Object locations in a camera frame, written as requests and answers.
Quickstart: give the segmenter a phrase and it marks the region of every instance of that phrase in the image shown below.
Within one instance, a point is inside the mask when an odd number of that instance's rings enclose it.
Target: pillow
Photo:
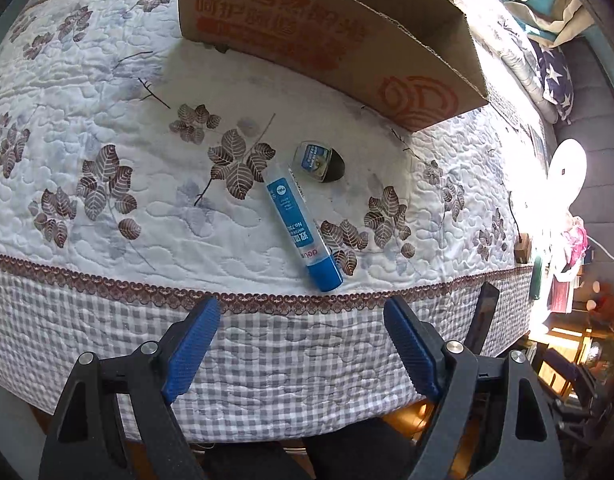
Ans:
[[[536,41],[530,41],[540,67],[540,80],[544,87],[542,96],[550,103],[554,103],[560,118],[568,122],[567,118],[574,103],[574,86],[571,83],[571,74],[565,56],[560,47],[546,48]]]

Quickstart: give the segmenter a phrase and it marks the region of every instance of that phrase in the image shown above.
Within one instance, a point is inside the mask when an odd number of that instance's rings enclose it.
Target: quilted bedspread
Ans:
[[[184,40],[177,5],[33,0],[0,47],[0,384],[52,412],[79,353],[127,354],[212,292],[223,317],[174,405],[184,433],[291,438],[416,398],[382,325],[391,294],[462,339],[487,280],[501,297],[484,351],[525,332],[510,204],[538,235],[544,138],[500,59],[478,46],[495,108],[410,134],[281,66]],[[346,163],[338,182],[300,181],[344,273],[330,296],[261,178],[306,139]]]

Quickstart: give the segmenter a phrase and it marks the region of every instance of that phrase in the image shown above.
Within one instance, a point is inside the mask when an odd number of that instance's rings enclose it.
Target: glue stick label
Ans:
[[[286,179],[279,178],[268,184],[267,189],[296,247],[301,248],[314,243],[307,222]]]

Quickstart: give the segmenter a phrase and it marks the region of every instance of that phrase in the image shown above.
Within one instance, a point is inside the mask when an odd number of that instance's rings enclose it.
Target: brown leaf print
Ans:
[[[13,146],[14,142],[16,142],[16,136],[18,135],[18,129],[16,125],[13,124],[7,133],[7,142],[10,146]]]
[[[358,264],[358,259],[356,258],[356,254],[352,250],[345,251],[344,265],[342,267],[342,271],[347,276],[353,276],[354,270],[356,270],[357,264]]]
[[[9,117],[9,112],[5,114],[0,114],[0,137],[2,136],[2,131],[7,127],[11,117]]]
[[[93,160],[83,160],[82,161],[82,174],[83,175],[91,175],[94,174],[94,161]]]
[[[36,200],[31,200],[31,202],[27,206],[27,209],[29,209],[29,212],[31,213],[31,216],[36,216],[38,214],[38,212],[40,211],[38,203],[36,202]]]
[[[98,215],[104,208],[106,203],[106,195],[104,194],[104,188],[98,186],[95,190],[88,193],[85,198],[85,214],[91,221],[95,221]]]
[[[393,186],[387,186],[382,191],[381,203],[385,213],[387,213],[391,217],[397,215],[398,206],[400,205],[400,203],[398,201],[398,195],[393,189]]]
[[[247,145],[237,130],[229,130],[222,136],[220,142],[223,147],[231,153],[233,158],[242,158],[245,155]]]
[[[68,217],[71,213],[71,202],[69,202],[69,197],[60,186],[58,186],[56,190],[56,211],[62,217]]]
[[[207,118],[207,128],[210,130],[215,130],[218,124],[220,124],[220,117],[218,115],[212,114]]]
[[[60,221],[57,223],[56,228],[54,229],[53,241],[56,242],[56,245],[59,248],[63,248],[65,242],[67,241],[67,225],[65,222]]]
[[[376,212],[376,213],[381,213],[382,212],[382,207],[380,205],[380,199],[379,198],[370,196],[369,197],[368,206],[369,206],[369,211]]]
[[[369,211],[364,216],[364,226],[368,227],[369,229],[375,230],[376,227],[378,227],[378,225],[382,224],[384,221],[385,217],[382,215],[382,213],[377,211]]]
[[[56,196],[48,189],[44,190],[42,198],[40,199],[40,205],[42,206],[42,210],[47,213],[47,215],[58,214],[58,211],[56,210]]]
[[[450,203],[453,200],[452,192],[449,191],[448,187],[443,187],[442,191],[440,193],[442,194],[442,201],[443,202]]]
[[[392,236],[393,227],[391,226],[390,222],[383,222],[373,230],[373,241],[375,241],[376,245],[381,249],[384,249],[385,245]]]
[[[416,254],[416,248],[410,243],[402,244],[400,254],[407,259],[413,258],[414,254]]]
[[[251,152],[247,157],[247,167],[251,170],[256,182],[264,182],[262,172],[266,168],[266,158],[257,152]]]
[[[362,251],[369,244],[369,233],[367,231],[363,231],[360,233],[358,237],[358,250]]]
[[[338,269],[344,272],[344,267],[346,266],[346,254],[344,254],[344,251],[336,251],[331,256],[338,266]]]
[[[331,224],[326,220],[320,225],[320,234],[325,244],[329,247],[341,247],[344,243],[343,230],[336,224]]]
[[[76,217],[77,212],[78,212],[78,201],[72,200],[71,204],[69,204],[69,219],[73,220]]]
[[[76,195],[87,198],[87,195],[98,187],[98,181],[94,176],[85,175],[78,181]]]
[[[216,166],[214,164],[212,166],[212,170],[210,171],[209,176],[213,180],[225,180],[228,174],[229,174],[229,166]]]
[[[254,175],[246,164],[237,162],[229,167],[229,174],[226,179],[227,191],[232,197],[244,200],[254,185]]]
[[[114,207],[116,208],[117,212],[122,215],[126,215],[138,207],[138,202],[136,202],[136,199],[132,195],[124,194],[118,197]]]
[[[209,119],[209,112],[207,111],[207,107],[205,105],[198,105],[196,107],[196,115],[198,116],[198,122],[200,124],[205,124]]]
[[[38,216],[36,216],[36,218],[34,218],[34,226],[36,226],[36,229],[38,229],[40,232],[44,231],[44,225],[47,223],[47,215],[45,213],[38,213]]]
[[[55,237],[56,235],[57,229],[58,229],[58,225],[56,224],[56,221],[53,218],[49,218],[44,223],[44,227],[43,227],[44,239],[47,240],[48,242],[51,242],[53,240],[53,237]]]
[[[5,158],[2,162],[2,176],[5,178],[9,178],[15,165],[16,154],[14,153],[14,150],[9,149],[8,152],[5,153]]]
[[[132,218],[125,218],[118,222],[118,229],[120,234],[127,238],[127,240],[135,240],[140,236],[142,228]]]
[[[224,146],[212,146],[207,150],[209,160],[217,166],[228,166],[233,162],[233,155]]]
[[[16,158],[16,162],[21,162],[23,160],[23,152],[24,147],[26,146],[26,140],[23,138],[19,138],[14,144],[14,156]]]
[[[255,153],[259,153],[260,155],[264,156],[265,160],[271,160],[272,158],[274,158],[274,155],[276,154],[276,150],[274,150],[266,142],[257,142],[257,143],[255,143],[252,151],[255,152]]]
[[[393,218],[394,223],[396,224],[396,229],[402,231],[406,227],[405,224],[405,213],[407,212],[407,206],[405,204],[400,204],[398,206],[398,212]]]
[[[340,222],[340,228],[343,231],[344,244],[348,247],[356,247],[359,239],[358,229],[347,219]]]
[[[411,236],[411,229],[409,226],[404,226],[402,229],[398,230],[398,238],[401,240],[406,240]]]
[[[96,160],[94,161],[94,173],[106,182],[116,174],[120,161],[116,153],[116,147],[108,144],[100,148]]]
[[[109,194],[113,198],[121,198],[132,186],[132,168],[120,166],[116,174],[109,180]]]

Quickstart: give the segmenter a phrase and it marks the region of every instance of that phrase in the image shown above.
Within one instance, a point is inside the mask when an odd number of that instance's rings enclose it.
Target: twig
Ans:
[[[391,133],[392,133],[392,134],[394,134],[394,136],[395,136],[395,137],[396,137],[396,138],[397,138],[397,139],[398,139],[400,142],[402,142],[402,143],[403,143],[403,144],[406,146],[406,147],[404,148],[404,150],[402,150],[403,152],[407,152],[407,151],[411,152],[411,154],[412,154],[412,155],[413,155],[415,158],[417,158],[417,159],[418,159],[420,162],[422,162],[423,164],[426,164],[426,162],[425,162],[425,161],[424,161],[422,158],[420,158],[419,156],[417,156],[417,155],[416,155],[416,152],[414,152],[414,150],[412,150],[412,149],[411,149],[411,148],[410,148],[410,147],[407,145],[407,143],[406,143],[404,140],[402,140],[402,137],[401,137],[401,136],[399,136],[399,135],[396,133],[396,131],[395,131],[393,128],[390,128],[390,130],[391,130]]]
[[[144,97],[143,99],[151,96],[151,97],[155,97],[158,101],[160,101],[162,104],[164,104],[167,108],[169,108],[171,110],[171,106],[169,106],[167,103],[165,103],[160,97],[158,97],[157,95],[154,94],[154,92],[152,92],[151,90],[149,90],[149,87],[147,86],[147,84],[141,79],[138,78],[138,81],[140,81],[140,84],[144,87],[144,89],[149,92],[149,95]]]
[[[113,209],[111,209],[111,201],[109,200],[109,197],[107,197],[107,207],[109,208],[109,212],[111,213],[111,218],[113,218],[113,219],[114,219],[114,223],[115,223],[116,225],[118,225],[118,220],[117,220],[117,218],[116,218],[116,215],[114,215],[114,210],[113,210]],[[138,254],[138,256],[139,256],[139,257],[141,257],[141,258],[143,259],[143,261],[144,261],[144,262],[145,262],[145,263],[146,263],[146,264],[147,264],[149,267],[151,267],[151,269],[152,269],[154,272],[158,272],[158,271],[155,269],[155,267],[154,267],[153,265],[151,265],[151,264],[150,264],[150,263],[147,261],[147,259],[146,259],[144,256],[142,256],[142,254],[140,254],[140,252],[138,251],[138,249],[136,249],[136,247],[135,247],[135,246],[132,244],[132,241],[131,241],[131,240],[129,240],[129,238],[127,238],[127,241],[129,242],[129,245],[132,247],[132,249],[133,249],[134,251],[136,251],[136,254]]]
[[[118,68],[120,63],[122,63],[125,59],[129,59],[130,57],[141,56],[142,54],[153,54],[153,50],[144,50],[142,52],[138,52],[136,54],[131,54],[130,56],[123,57],[118,63],[116,63],[116,66],[114,66],[114,68]]]

